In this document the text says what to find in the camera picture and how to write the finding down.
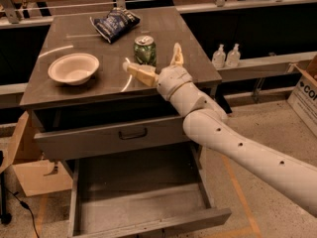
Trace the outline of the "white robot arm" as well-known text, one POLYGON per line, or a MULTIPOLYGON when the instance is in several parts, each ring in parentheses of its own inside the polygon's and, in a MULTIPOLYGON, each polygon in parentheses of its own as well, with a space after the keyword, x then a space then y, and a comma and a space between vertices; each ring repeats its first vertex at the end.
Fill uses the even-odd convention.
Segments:
POLYGON ((183 131, 195 143, 219 152, 265 181, 313 216, 317 216, 317 168, 250 140, 226 125, 226 112, 193 83, 183 67, 180 44, 160 73, 150 65, 126 60, 123 70, 162 98, 183 118, 183 131))

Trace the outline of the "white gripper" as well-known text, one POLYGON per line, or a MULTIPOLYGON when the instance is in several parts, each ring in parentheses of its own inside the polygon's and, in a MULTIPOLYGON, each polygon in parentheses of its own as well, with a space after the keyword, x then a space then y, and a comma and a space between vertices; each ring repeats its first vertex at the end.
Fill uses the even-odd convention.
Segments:
POLYGON ((183 63, 181 45, 175 43, 171 66, 163 68, 160 74, 157 74, 156 69, 151 65, 127 61, 123 63, 123 70, 146 86, 157 87, 158 93, 163 99, 169 101, 177 88, 192 81, 192 76, 182 67, 183 63))

